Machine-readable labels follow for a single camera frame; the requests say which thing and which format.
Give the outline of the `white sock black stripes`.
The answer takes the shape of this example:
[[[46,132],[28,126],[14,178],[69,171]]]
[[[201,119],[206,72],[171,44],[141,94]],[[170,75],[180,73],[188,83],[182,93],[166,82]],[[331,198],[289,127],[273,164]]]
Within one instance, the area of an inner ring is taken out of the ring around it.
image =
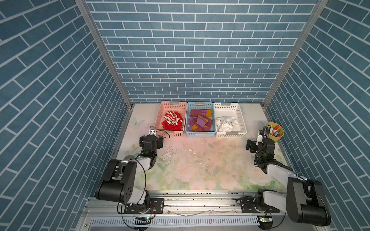
[[[235,131],[239,122],[234,116],[221,116],[216,118],[215,124],[218,132]]]

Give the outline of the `red striped sock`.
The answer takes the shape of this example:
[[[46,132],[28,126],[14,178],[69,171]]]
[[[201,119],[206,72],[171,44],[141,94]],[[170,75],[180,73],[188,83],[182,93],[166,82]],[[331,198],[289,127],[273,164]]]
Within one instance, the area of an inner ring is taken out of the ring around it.
[[[164,118],[164,121],[166,121],[169,125],[173,125],[173,126],[182,125],[182,122],[183,122],[182,115],[173,110],[166,112],[163,118]]]

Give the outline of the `purple striped sock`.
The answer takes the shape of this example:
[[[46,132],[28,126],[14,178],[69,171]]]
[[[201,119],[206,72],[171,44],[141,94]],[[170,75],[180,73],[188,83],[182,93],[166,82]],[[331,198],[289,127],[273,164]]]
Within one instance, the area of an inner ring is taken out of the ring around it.
[[[208,117],[189,117],[187,131],[194,132],[210,132],[212,130],[214,122],[211,118]]]
[[[212,115],[213,115],[212,110],[200,110],[200,109],[191,110],[190,114],[189,114],[189,116],[193,117],[193,118],[196,118],[196,117],[199,117],[199,116],[204,117],[204,118],[206,118],[206,117],[207,118],[212,118]]]

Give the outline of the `red white sock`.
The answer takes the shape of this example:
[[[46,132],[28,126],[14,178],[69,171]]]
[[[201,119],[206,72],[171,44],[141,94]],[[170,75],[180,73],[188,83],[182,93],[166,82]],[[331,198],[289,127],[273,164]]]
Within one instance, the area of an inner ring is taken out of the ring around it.
[[[169,123],[168,121],[163,121],[162,123],[163,129],[167,131],[182,131],[183,125],[181,121],[178,121],[177,123]]]

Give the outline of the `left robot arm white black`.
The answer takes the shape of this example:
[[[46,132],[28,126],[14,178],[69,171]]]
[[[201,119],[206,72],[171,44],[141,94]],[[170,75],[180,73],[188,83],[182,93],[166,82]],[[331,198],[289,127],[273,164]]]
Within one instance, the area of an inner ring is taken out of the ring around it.
[[[110,160],[94,197],[98,200],[133,205],[135,208],[147,210],[150,206],[149,192],[135,188],[135,178],[137,174],[146,173],[153,168],[157,159],[157,150],[163,147],[163,140],[163,137],[156,135],[142,136],[139,139],[142,150],[137,157]]]

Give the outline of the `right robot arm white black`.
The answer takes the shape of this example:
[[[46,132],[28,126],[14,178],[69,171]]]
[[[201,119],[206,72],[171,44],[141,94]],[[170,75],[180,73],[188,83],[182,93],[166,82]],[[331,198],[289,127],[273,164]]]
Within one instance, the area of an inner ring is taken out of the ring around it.
[[[277,161],[275,142],[269,137],[269,130],[270,127],[264,126],[259,131],[259,140],[247,141],[246,150],[255,154],[254,165],[284,185],[286,193],[259,189],[253,202],[255,210],[267,213],[274,208],[285,212],[296,223],[329,226],[331,216],[322,183],[302,177]]]

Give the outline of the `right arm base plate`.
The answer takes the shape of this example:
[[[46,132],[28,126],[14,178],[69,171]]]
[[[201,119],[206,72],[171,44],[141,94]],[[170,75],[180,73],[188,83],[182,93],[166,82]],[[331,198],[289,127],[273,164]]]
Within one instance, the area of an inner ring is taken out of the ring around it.
[[[280,213],[280,210],[265,204],[256,204],[255,197],[245,196],[236,200],[243,214],[251,213]]]

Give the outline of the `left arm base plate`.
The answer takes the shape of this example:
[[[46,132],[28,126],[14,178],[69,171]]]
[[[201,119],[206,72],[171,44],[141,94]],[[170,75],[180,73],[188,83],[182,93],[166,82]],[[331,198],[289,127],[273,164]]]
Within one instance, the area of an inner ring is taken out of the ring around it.
[[[162,214],[164,202],[164,198],[151,198],[142,205],[126,205],[122,211],[124,214]]]

